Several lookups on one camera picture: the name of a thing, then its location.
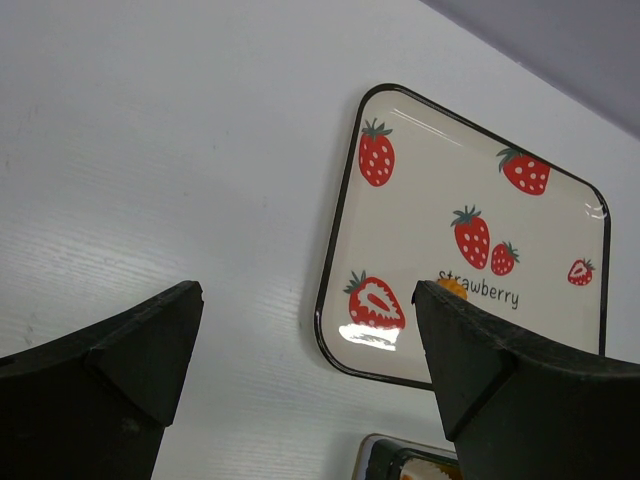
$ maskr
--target white plate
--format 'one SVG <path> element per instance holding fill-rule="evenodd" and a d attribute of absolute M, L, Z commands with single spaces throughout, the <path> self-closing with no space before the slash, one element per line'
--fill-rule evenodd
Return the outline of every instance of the white plate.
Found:
<path fill-rule="evenodd" d="M 430 477 L 424 473 L 431 471 Z M 353 480 L 421 480 L 460 477 L 455 452 L 386 435 L 372 434 L 360 444 Z"/>
<path fill-rule="evenodd" d="M 429 389 L 411 297 L 418 280 L 452 276 L 474 305 L 603 354 L 609 237 L 606 203 L 590 184 L 380 85 L 358 110 L 318 343 L 345 373 Z"/>

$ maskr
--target strawberry illustration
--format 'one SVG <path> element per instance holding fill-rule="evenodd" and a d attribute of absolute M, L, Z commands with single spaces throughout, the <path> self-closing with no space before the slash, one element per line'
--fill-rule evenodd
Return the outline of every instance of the strawberry illustration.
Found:
<path fill-rule="evenodd" d="M 405 317 L 398 299 L 389 285 L 376 277 L 360 277 L 351 272 L 353 278 L 344 289 L 349 294 L 349 313 L 354 323 L 375 328 L 405 327 Z"/>
<path fill-rule="evenodd" d="M 506 275 L 511 273 L 518 260 L 518 250 L 513 248 L 511 242 L 502 242 L 491 252 L 491 271 L 496 275 Z"/>
<path fill-rule="evenodd" d="M 567 280 L 574 285 L 585 286 L 593 279 L 593 271 L 596 268 L 591 264 L 591 260 L 576 260 L 573 262 Z"/>
<path fill-rule="evenodd" d="M 454 234 L 460 253 L 471 266 L 482 270 L 487 264 L 490 240 L 489 227 L 480 218 L 482 212 L 476 212 L 474 205 L 471 211 L 465 206 L 464 212 L 456 210 L 453 213 L 458 216 L 451 226 L 455 226 Z"/>
<path fill-rule="evenodd" d="M 504 172 L 516 188 L 529 195 L 542 195 L 545 192 L 551 173 L 549 165 L 513 148 L 505 148 L 496 156 L 503 157 L 498 170 Z"/>
<path fill-rule="evenodd" d="M 362 176 L 374 187 L 381 187 L 389 181 L 396 163 L 396 154 L 389 141 L 388 135 L 393 131 L 385 130 L 384 123 L 376 127 L 365 120 L 366 127 L 362 129 L 360 137 L 359 164 Z"/>

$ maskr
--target gray wall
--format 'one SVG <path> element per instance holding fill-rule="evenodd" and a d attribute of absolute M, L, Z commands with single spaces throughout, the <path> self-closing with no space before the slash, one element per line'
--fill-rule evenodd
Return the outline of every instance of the gray wall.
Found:
<path fill-rule="evenodd" d="M 640 137 L 640 2 L 423 1 Z"/>

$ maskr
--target ceramic plate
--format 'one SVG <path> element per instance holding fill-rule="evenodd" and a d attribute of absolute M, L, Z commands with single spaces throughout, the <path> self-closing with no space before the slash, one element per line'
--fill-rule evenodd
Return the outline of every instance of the ceramic plate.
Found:
<path fill-rule="evenodd" d="M 360 445 L 353 480 L 462 480 L 455 452 L 373 434 Z"/>
<path fill-rule="evenodd" d="M 363 99 L 316 306 L 332 365 L 431 388 L 411 305 L 453 279 L 474 305 L 604 353 L 610 218 L 590 184 L 397 85 Z"/>

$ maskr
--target sliced strawberry illustration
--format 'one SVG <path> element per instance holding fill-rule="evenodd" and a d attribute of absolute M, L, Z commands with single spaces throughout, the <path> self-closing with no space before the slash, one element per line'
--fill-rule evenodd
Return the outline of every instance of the sliced strawberry illustration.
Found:
<path fill-rule="evenodd" d="M 376 277 L 360 276 L 351 272 L 353 278 L 344 289 L 349 294 L 349 314 L 354 323 L 374 328 L 405 327 L 405 316 L 398 299 L 389 285 Z"/>
<path fill-rule="evenodd" d="M 591 260 L 581 259 L 573 262 L 567 280 L 569 283 L 578 286 L 585 286 L 591 283 L 593 279 L 593 271 L 596 268 L 591 263 Z"/>

